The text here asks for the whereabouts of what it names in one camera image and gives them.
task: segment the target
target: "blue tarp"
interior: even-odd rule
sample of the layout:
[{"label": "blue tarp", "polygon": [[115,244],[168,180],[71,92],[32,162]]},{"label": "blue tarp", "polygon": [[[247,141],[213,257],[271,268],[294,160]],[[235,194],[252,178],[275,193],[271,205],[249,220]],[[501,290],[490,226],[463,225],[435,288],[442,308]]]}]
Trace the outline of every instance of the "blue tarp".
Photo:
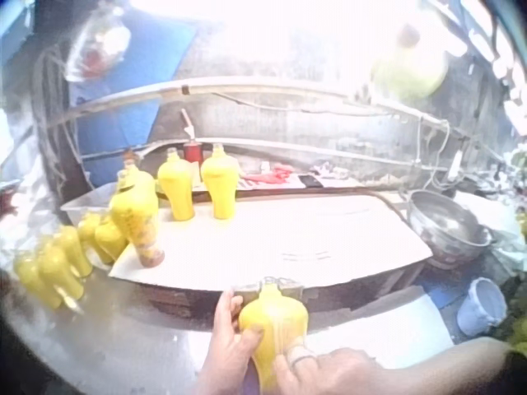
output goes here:
[{"label": "blue tarp", "polygon": [[[96,81],[70,84],[70,105],[111,93],[170,81],[195,36],[194,26],[129,10],[124,24],[132,37],[124,60],[105,77]],[[81,153],[112,151],[147,142],[159,110],[150,101],[105,111],[78,119]],[[115,181],[122,169],[120,157],[90,160],[85,163],[95,186]]]}]

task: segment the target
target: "metal pipe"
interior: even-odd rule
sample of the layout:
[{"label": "metal pipe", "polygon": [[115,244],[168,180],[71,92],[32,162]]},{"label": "metal pipe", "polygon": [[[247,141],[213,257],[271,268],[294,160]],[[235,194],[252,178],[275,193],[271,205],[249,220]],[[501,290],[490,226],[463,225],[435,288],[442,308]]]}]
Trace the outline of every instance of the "metal pipe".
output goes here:
[{"label": "metal pipe", "polygon": [[[284,80],[274,77],[201,77],[141,86],[128,91],[114,93],[113,95],[107,95],[70,109],[60,118],[48,123],[47,128],[52,128],[60,123],[65,123],[88,114],[98,113],[107,109],[115,109],[123,105],[130,105],[145,100],[164,100],[166,102],[188,95],[213,93],[301,95],[320,99],[338,99],[344,104],[353,105],[349,92],[318,82]],[[387,109],[398,114],[409,115],[418,119],[422,118],[425,124],[446,132],[447,121],[444,119],[434,118],[430,114],[381,97],[374,98],[373,104],[381,109]],[[469,133],[460,128],[452,128],[452,130],[462,137],[472,138]],[[479,144],[491,156],[499,161],[503,161],[503,158],[488,146],[481,142]]]},{"label": "metal pipe", "polygon": [[[173,144],[181,144],[187,142],[187,139],[170,139],[170,140],[161,140],[159,142],[153,142],[144,146],[136,146],[132,148],[133,151],[140,151],[138,152],[138,155],[140,158],[144,158],[146,155],[151,153],[152,151],[167,145],[173,145]],[[318,148],[316,146],[304,146],[300,144],[291,144],[289,142],[270,142],[267,140],[254,140],[249,138],[231,138],[231,137],[200,137],[196,138],[196,142],[201,143],[208,143],[208,144],[214,144],[216,142],[219,142],[221,144],[225,145],[232,145],[232,146],[257,146],[257,147],[267,147],[267,148],[277,148],[277,149],[283,149],[283,150],[291,150],[291,151],[299,151],[299,152],[310,152],[314,154],[320,154],[320,155],[326,155],[326,156],[338,156],[341,158],[350,158],[350,159],[356,159],[356,160],[367,160],[370,162],[376,162],[376,163],[383,163],[386,165],[397,165],[397,166],[405,166],[405,167],[414,167],[415,164],[413,162],[405,162],[401,160],[392,160],[392,159],[385,159],[385,158],[377,158],[375,156],[369,156],[369,155],[363,155],[363,154],[356,154],[353,152],[345,152],[345,151],[339,151],[339,150],[331,150],[327,148]],[[84,160],[94,160],[101,157],[106,156],[112,156],[112,155],[119,155],[126,150],[118,150],[118,151],[112,151],[112,152],[101,152],[99,154],[90,154],[90,155],[84,155],[82,156],[82,159]],[[435,167],[424,165],[419,166],[420,169],[432,171],[435,169]],[[448,169],[445,167],[439,167],[438,170],[444,170],[447,171]]]}]

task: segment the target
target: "yellow bottle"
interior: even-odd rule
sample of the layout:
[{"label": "yellow bottle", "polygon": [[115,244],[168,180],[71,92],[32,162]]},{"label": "yellow bottle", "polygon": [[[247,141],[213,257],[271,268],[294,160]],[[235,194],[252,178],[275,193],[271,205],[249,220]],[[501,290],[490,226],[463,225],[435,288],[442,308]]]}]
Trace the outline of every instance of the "yellow bottle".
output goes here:
[{"label": "yellow bottle", "polygon": [[118,191],[110,200],[110,215],[121,233],[133,244],[144,267],[163,262],[165,252],[157,242],[159,202],[153,191],[137,186],[137,175],[118,172]]},{"label": "yellow bottle", "polygon": [[242,331],[253,325],[264,329],[253,361],[260,392],[272,391],[276,386],[274,359],[299,341],[303,342],[307,333],[307,310],[300,301],[283,296],[277,284],[263,284],[259,298],[247,304],[238,319]]},{"label": "yellow bottle", "polygon": [[124,161],[124,169],[127,170],[130,174],[135,174],[136,184],[141,188],[147,188],[148,190],[156,191],[156,181],[152,175],[146,171],[140,170],[136,164],[135,160],[127,159]]},{"label": "yellow bottle", "polygon": [[240,171],[238,161],[223,151],[221,144],[214,144],[212,156],[201,166],[201,176],[211,195],[214,216],[228,220],[235,213],[236,187]]},{"label": "yellow bottle", "polygon": [[117,261],[117,258],[128,245],[128,241],[110,216],[105,216],[100,225],[97,226],[96,242],[112,257],[114,262]]},{"label": "yellow bottle", "polygon": [[101,262],[105,265],[111,265],[114,260],[98,245],[96,241],[96,229],[99,224],[100,215],[94,212],[87,212],[77,227],[79,238],[81,239],[82,247],[85,251],[87,249],[93,249],[99,256]]},{"label": "yellow bottle", "polygon": [[32,253],[23,252],[17,254],[13,264],[20,283],[37,298],[42,300],[52,309],[58,308],[63,298],[52,287],[40,278],[39,268]]},{"label": "yellow bottle", "polygon": [[192,205],[192,168],[181,159],[175,148],[167,151],[166,162],[157,171],[157,179],[170,201],[176,221],[187,221],[194,216]]},{"label": "yellow bottle", "polygon": [[87,277],[93,271],[93,265],[86,257],[75,226],[61,226],[55,236],[57,246],[61,247],[79,277]]},{"label": "yellow bottle", "polygon": [[46,243],[39,251],[38,267],[40,277],[46,284],[63,291],[75,300],[82,298],[84,286],[73,275],[63,249],[54,242]]}]

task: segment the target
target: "bottle neck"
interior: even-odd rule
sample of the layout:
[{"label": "bottle neck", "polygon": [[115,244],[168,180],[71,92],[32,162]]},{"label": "bottle neck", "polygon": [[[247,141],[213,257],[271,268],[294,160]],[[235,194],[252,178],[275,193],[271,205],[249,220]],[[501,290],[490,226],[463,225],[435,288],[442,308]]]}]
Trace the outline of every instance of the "bottle neck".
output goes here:
[{"label": "bottle neck", "polygon": [[212,156],[215,158],[225,156],[225,150],[223,149],[222,144],[214,144],[212,148]]},{"label": "bottle neck", "polygon": [[177,152],[169,152],[168,155],[166,156],[167,162],[177,162],[180,159],[181,158]]},{"label": "bottle neck", "polygon": [[260,291],[259,298],[277,298],[282,296],[282,292],[278,289],[278,284],[263,284],[262,290]]}]

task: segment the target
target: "white paper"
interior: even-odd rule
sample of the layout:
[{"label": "white paper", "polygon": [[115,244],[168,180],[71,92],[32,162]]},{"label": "white paper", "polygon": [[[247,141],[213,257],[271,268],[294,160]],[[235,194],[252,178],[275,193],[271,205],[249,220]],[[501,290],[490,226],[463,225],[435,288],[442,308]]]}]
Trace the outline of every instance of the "white paper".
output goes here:
[{"label": "white paper", "polygon": [[[409,296],[412,301],[397,305],[397,299]],[[343,347],[364,350],[385,368],[401,369],[454,345],[439,310],[420,286],[383,299],[394,301],[395,306],[384,313],[313,333],[307,337],[307,346],[318,355]]]},{"label": "white paper", "polygon": [[[229,221],[195,205],[186,222],[162,222],[164,262],[143,268],[129,245],[112,277],[158,286],[225,290],[285,277],[330,286],[404,267],[430,249],[373,197],[313,197],[239,202]],[[170,211],[162,211],[164,219]]]}]

